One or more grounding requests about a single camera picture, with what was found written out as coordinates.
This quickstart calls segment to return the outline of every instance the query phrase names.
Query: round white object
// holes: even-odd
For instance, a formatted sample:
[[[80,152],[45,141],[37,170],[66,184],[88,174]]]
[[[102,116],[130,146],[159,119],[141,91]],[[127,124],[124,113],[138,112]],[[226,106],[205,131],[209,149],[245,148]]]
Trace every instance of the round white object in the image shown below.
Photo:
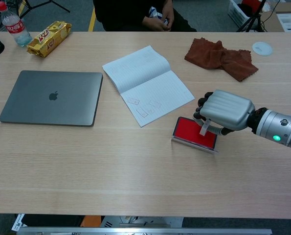
[[[262,56],[271,55],[273,50],[272,47],[268,43],[264,42],[256,42],[252,46],[253,51]]]

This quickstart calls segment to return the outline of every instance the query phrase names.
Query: lined paper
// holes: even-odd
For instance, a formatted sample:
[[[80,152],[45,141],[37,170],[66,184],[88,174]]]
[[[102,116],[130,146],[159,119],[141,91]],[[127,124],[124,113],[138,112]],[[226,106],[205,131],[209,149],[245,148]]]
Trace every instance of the lined paper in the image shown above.
[[[103,69],[141,127],[194,99],[168,61],[151,46]]]
[[[172,71],[122,93],[121,97],[141,127],[194,99]]]
[[[147,46],[103,66],[119,93],[123,93],[170,70],[168,61]]]

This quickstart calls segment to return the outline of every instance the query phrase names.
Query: bottle cap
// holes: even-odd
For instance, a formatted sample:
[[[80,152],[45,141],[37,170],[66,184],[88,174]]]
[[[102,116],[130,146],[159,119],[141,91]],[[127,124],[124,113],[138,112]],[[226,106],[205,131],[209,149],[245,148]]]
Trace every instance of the bottle cap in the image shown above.
[[[7,6],[3,1],[0,1],[0,11],[6,11],[7,10]]]

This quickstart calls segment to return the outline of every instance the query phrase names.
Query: red bottle label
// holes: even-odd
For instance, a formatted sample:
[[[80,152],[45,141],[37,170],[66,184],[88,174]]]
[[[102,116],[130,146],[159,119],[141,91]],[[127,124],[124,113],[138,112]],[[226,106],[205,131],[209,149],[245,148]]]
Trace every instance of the red bottle label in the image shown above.
[[[20,33],[24,30],[24,25],[21,20],[18,21],[17,24],[14,24],[12,26],[5,26],[5,27],[10,33]]]

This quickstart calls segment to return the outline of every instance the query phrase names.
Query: cardboard box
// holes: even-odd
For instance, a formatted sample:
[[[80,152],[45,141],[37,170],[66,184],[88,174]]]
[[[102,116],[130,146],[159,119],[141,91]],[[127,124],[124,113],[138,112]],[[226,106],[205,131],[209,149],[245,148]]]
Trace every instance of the cardboard box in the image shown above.
[[[277,17],[277,14],[283,13],[291,13],[291,2],[279,3],[277,5],[271,17],[265,22],[265,29],[268,32],[284,32],[284,29]],[[262,22],[265,21],[270,16],[270,14],[271,12],[261,13]]]

